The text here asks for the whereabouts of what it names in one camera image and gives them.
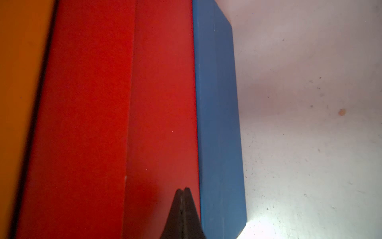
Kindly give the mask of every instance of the red panel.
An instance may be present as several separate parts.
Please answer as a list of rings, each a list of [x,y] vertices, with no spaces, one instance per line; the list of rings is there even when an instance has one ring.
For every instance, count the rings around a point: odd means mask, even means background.
[[[134,0],[61,0],[17,238],[120,238]]]
[[[191,0],[138,0],[124,238],[159,238],[176,189],[199,211]]]

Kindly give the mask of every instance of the dark gap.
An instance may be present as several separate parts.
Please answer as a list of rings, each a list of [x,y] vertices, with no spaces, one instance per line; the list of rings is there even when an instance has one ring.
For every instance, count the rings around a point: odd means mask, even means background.
[[[26,180],[26,177],[28,174],[29,157],[31,155],[31,150],[32,150],[33,135],[34,135],[34,130],[36,128],[36,122],[37,122],[37,115],[39,112],[42,86],[44,83],[45,71],[47,68],[47,62],[48,62],[49,51],[50,51],[50,44],[51,44],[52,36],[53,36],[54,22],[56,20],[56,15],[57,15],[58,2],[59,2],[59,0],[55,0],[55,2],[54,2],[52,16],[50,19],[48,38],[47,38],[46,45],[45,45],[44,56],[42,58],[41,71],[40,71],[39,81],[37,83],[37,91],[36,91],[34,106],[33,106],[33,110],[32,110],[29,132],[27,135],[26,145],[25,145],[25,149],[24,149],[24,157],[23,157],[23,161],[22,161],[20,177],[19,177],[19,182],[18,182],[18,186],[17,186],[16,198],[15,198],[15,204],[14,204],[15,206],[14,206],[14,210],[13,210],[13,214],[12,214],[12,218],[11,218],[11,222],[10,222],[10,229],[8,232],[8,238],[15,238],[16,237],[17,223],[18,223],[20,210],[21,210],[21,203],[22,203],[22,199],[23,199],[25,180]]]

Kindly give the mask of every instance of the white wall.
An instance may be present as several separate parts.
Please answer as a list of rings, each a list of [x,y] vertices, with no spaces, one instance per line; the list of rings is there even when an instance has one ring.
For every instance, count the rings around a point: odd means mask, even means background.
[[[235,48],[240,238],[382,238],[382,1],[217,2]]]

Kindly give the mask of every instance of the orange surface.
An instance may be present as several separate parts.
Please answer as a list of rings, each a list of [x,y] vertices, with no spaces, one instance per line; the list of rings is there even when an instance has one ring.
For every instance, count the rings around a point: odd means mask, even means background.
[[[0,1],[0,238],[5,238],[53,0]]]

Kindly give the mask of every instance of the dirt spot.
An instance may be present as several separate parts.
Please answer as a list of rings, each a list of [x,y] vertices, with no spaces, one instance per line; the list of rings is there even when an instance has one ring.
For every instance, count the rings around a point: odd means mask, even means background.
[[[344,116],[345,114],[346,114],[346,109],[340,109],[340,111],[338,111],[339,116]]]

